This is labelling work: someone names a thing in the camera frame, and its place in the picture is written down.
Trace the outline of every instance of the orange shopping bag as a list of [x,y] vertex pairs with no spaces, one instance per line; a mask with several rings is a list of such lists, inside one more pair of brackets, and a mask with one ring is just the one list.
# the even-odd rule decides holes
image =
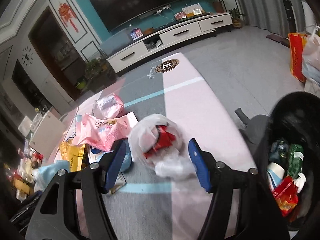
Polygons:
[[299,81],[305,82],[306,78],[302,75],[302,52],[305,44],[307,43],[307,37],[301,33],[289,33],[290,51],[291,51],[291,74]]

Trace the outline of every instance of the metal screw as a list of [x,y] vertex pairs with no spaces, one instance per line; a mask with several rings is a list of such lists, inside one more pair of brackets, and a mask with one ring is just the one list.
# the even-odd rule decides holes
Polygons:
[[216,167],[217,167],[218,169],[223,169],[224,166],[225,166],[225,164],[224,164],[223,162],[216,162]]
[[256,168],[251,168],[249,169],[249,172],[252,174],[252,175],[257,175],[258,174],[258,170]]
[[99,167],[99,163],[91,163],[90,164],[90,168],[93,170],[97,169],[98,167]]
[[62,175],[64,175],[65,173],[66,173],[66,170],[64,170],[64,169],[58,170],[58,175],[59,175],[59,176],[62,176]]

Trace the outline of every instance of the chinese knot decoration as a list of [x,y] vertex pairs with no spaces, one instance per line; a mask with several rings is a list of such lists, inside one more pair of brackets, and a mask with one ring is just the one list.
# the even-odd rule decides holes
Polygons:
[[69,5],[67,5],[66,3],[64,3],[64,4],[60,3],[59,15],[60,15],[62,22],[64,23],[64,25],[66,27],[68,27],[67,22],[70,22],[70,24],[74,27],[76,32],[77,33],[79,32],[77,27],[75,26],[75,24],[72,21],[72,18],[76,19],[77,16],[75,15],[74,11],[70,8]]

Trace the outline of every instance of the window curtain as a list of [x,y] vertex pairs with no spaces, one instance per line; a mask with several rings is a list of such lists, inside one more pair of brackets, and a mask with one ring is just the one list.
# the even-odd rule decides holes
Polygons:
[[[305,30],[305,19],[301,1],[290,0],[296,17],[297,31]],[[287,37],[289,24],[282,0],[239,0],[246,14],[246,24]]]

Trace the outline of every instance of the wall clock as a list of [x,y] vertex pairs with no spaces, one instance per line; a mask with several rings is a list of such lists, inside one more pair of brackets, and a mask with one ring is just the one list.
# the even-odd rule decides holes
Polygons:
[[31,48],[27,46],[26,48],[22,49],[22,62],[25,66],[30,66],[32,65],[32,53],[31,53]]

